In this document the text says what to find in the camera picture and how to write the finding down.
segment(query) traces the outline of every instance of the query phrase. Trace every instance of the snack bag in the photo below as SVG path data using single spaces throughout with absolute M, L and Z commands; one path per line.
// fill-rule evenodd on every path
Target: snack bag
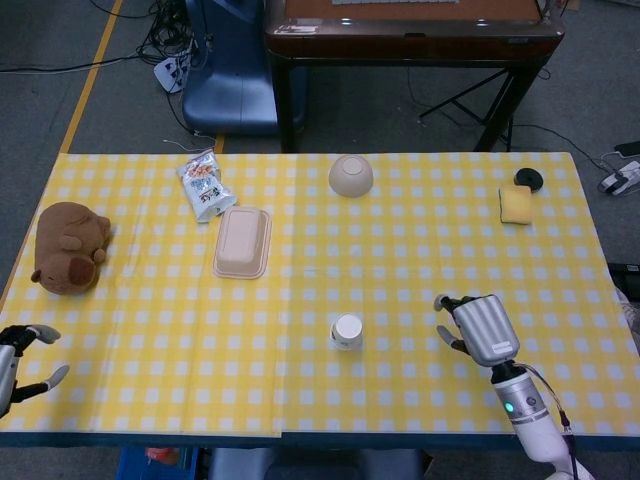
M 236 196 L 220 182 L 213 150 L 192 158 L 177 172 L 199 223 L 207 223 L 236 203 Z

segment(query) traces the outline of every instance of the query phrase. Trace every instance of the bowl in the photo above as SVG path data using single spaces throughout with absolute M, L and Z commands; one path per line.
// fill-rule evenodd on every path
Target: bowl
M 373 169 L 360 155 L 344 155 L 331 167 L 329 185 L 343 197 L 360 197 L 373 187 Z

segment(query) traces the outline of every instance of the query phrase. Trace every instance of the white cup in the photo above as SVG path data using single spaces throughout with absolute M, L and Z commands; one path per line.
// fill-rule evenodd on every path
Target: white cup
M 333 322 L 330 335 L 339 349 L 358 349 L 362 345 L 362 320 L 353 313 L 345 313 Z

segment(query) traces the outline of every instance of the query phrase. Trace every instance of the yellow checkered tablecloth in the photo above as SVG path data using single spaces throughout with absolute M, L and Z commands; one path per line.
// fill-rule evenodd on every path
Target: yellow checkered tablecloth
M 273 216 L 258 280 L 212 273 L 219 219 L 197 225 L 175 168 L 186 156 L 61 155 L 38 213 L 62 200 L 111 218 L 97 288 L 31 284 L 32 229 L 2 324 L 62 333 L 34 345 L 20 382 L 72 370 L 15 406 L 4 431 L 279 435 L 287 431 L 509 432 L 490 372 L 441 344 L 438 293 L 497 294 L 522 361 L 543 370 L 580 434 L 640 434 L 640 362 L 567 154 L 368 155 L 359 199 L 327 182 L 336 155 L 221 155 L 242 205 Z M 545 187 L 531 226 L 499 221 L 523 166 Z M 361 352 L 335 350 L 342 312 Z

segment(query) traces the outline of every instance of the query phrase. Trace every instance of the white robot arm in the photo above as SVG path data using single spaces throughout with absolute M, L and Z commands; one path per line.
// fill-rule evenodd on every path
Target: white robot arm
M 434 308 L 447 310 L 462 334 L 461 340 L 446 327 L 438 326 L 445 343 L 493 371 L 491 384 L 527 456 L 535 462 L 551 463 L 556 469 L 547 480 L 594 480 L 575 458 L 571 424 L 551 386 L 533 367 L 515 363 L 520 342 L 500 299 L 488 295 L 457 300 L 439 295 Z M 564 436 L 556 428 L 529 371 L 545 384 L 556 401 Z
M 9 413 L 12 403 L 48 392 L 69 372 L 69 366 L 58 368 L 47 380 L 18 387 L 18 364 L 24 351 L 34 340 L 52 344 L 60 333 L 46 325 L 12 325 L 0 332 L 0 418 Z

